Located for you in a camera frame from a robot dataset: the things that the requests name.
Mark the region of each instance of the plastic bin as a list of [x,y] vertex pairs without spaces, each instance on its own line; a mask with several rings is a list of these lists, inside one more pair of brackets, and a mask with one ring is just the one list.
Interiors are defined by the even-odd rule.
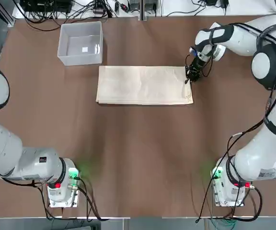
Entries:
[[101,64],[103,31],[101,22],[63,24],[57,57],[65,66]]

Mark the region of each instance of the electronic device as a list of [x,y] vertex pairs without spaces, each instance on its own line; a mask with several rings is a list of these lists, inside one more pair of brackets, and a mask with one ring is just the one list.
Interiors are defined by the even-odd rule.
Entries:
[[220,0],[221,8],[226,9],[229,5],[229,0]]
[[72,0],[20,0],[25,12],[63,12],[70,13]]
[[215,6],[218,0],[205,0],[207,6]]
[[[158,6],[158,0],[144,0],[145,1],[145,11],[152,11],[154,9],[154,4]],[[129,10],[140,10],[139,0],[129,0]]]
[[220,60],[226,48],[241,56],[253,56],[254,78],[271,91],[263,120],[230,140],[261,126],[259,132],[234,156],[228,156],[227,151],[211,173],[216,206],[236,207],[243,203],[245,188],[253,188],[250,182],[276,178],[276,15],[247,23],[213,23],[210,29],[200,30],[190,48],[195,58],[186,67],[186,81],[197,81],[205,64]]

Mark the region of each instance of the brown table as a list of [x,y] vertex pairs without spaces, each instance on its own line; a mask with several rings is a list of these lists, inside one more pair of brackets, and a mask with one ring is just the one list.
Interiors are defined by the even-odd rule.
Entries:
[[[110,19],[103,22],[103,65],[183,66],[198,30],[214,21],[251,19]],[[251,58],[227,51],[210,76],[192,86],[192,105],[107,106],[95,102],[98,66],[65,67],[57,58],[58,39],[59,30],[37,32],[24,21],[9,31],[0,69],[10,82],[11,99],[0,111],[0,124],[25,146],[54,147],[73,159],[91,179],[101,216],[196,217],[227,139],[264,114],[269,92],[252,77]],[[262,216],[276,216],[276,180],[254,184],[264,197]],[[79,206],[64,215],[85,216],[82,196]],[[227,211],[216,208],[215,214]],[[252,202],[236,214],[252,216]],[[0,180],[0,217],[44,216],[37,190]],[[209,216],[207,205],[203,216]]]

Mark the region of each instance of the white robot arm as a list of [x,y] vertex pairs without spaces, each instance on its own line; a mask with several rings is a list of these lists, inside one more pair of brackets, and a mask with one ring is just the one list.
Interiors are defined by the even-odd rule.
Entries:
[[[214,23],[210,29],[198,32],[195,46],[190,52],[196,56],[186,67],[187,81],[199,79],[201,69],[212,58],[218,61],[225,49],[241,56],[253,56],[252,74],[276,98],[276,44],[267,37],[276,38],[276,15],[262,17],[246,23],[262,33],[246,26]],[[216,172],[214,198],[216,206],[235,206],[244,198],[244,183],[276,178],[276,104],[264,118],[257,135],[232,158],[220,159]]]
[[[9,100],[9,84],[0,71],[0,109]],[[79,176],[70,159],[52,148],[25,148],[20,138],[0,125],[0,178],[39,180],[47,184],[51,207],[76,207]]]

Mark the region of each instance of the white cloth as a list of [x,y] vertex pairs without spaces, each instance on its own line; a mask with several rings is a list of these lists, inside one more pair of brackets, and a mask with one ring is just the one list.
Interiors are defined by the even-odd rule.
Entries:
[[191,104],[184,67],[100,66],[100,104]]

